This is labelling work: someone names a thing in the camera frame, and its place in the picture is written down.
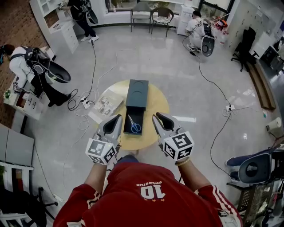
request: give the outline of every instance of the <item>blue scissors handle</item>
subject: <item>blue scissors handle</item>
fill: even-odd
[[[141,126],[139,124],[133,123],[131,124],[131,131],[133,133],[138,133],[141,131]]]

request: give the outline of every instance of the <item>red jersey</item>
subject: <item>red jersey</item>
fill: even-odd
[[[82,221],[86,227],[221,227],[222,211],[234,218],[235,226],[242,226],[237,210],[216,186],[196,194],[164,167],[120,163],[107,179],[102,196],[87,184],[74,188],[53,226]]]

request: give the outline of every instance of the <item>wooden tabletop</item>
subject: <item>wooden tabletop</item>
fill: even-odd
[[[153,114],[156,112],[169,113],[170,108],[164,94],[153,84],[149,83],[147,107],[144,112],[142,135],[129,135],[123,132],[125,115],[126,115],[126,97],[129,87],[129,80],[120,81],[110,86],[108,89],[123,97],[124,103],[115,114],[123,117],[121,130],[121,149],[123,150],[139,150],[152,145],[158,140],[158,135],[152,122]]]

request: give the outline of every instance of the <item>white marker cube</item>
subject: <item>white marker cube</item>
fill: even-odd
[[[111,158],[116,155],[117,151],[112,143],[90,138],[85,153],[93,162],[108,165]]]
[[[194,147],[194,141],[189,131],[164,139],[163,151],[178,161],[188,157]]]

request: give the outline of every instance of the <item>gray tile floor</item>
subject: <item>gray tile floor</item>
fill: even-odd
[[[201,76],[198,58],[190,55],[181,43],[184,37],[171,30],[168,38],[165,38],[164,28],[154,28],[151,35],[144,26],[134,27],[132,33],[128,26],[103,27],[96,29],[96,32],[99,40],[95,42],[97,66],[93,89],[98,78],[116,64],[118,50],[134,49],[118,52],[118,65],[100,80],[99,92],[126,79],[149,80],[157,86],[166,96],[172,115],[196,119],[196,122],[181,122],[195,142],[192,161],[229,200],[236,202],[238,192],[226,186],[229,178],[210,159],[210,146],[226,121],[222,109],[227,102],[222,93]],[[203,75],[218,84],[236,108],[250,106],[258,112],[252,109],[239,110],[216,139],[212,157],[221,168],[225,168],[224,162],[231,156],[252,154],[273,143],[265,131],[265,124],[271,120],[271,114],[268,113],[267,118],[263,117],[249,74],[240,72],[239,63],[231,62],[230,58],[231,53],[217,45],[211,57],[201,57]],[[64,93],[77,88],[78,94],[90,89],[94,67],[91,44],[80,43],[73,55],[62,53],[56,62],[69,71],[72,80],[68,84],[54,84],[55,88]],[[27,132],[35,137],[37,152],[52,192],[64,200],[68,199],[74,187],[84,182],[92,166],[85,155],[88,138],[95,131],[91,119],[86,134],[72,146],[84,132],[78,129],[78,124],[83,120],[84,117],[76,116],[64,104],[47,108],[39,121],[29,119],[26,127]],[[121,151],[119,155],[123,156],[125,152]],[[175,174],[176,179],[180,177],[178,169],[159,150],[157,143],[141,150],[138,159],[164,166]],[[33,187],[43,186],[46,195],[50,197],[36,155],[33,165]]]

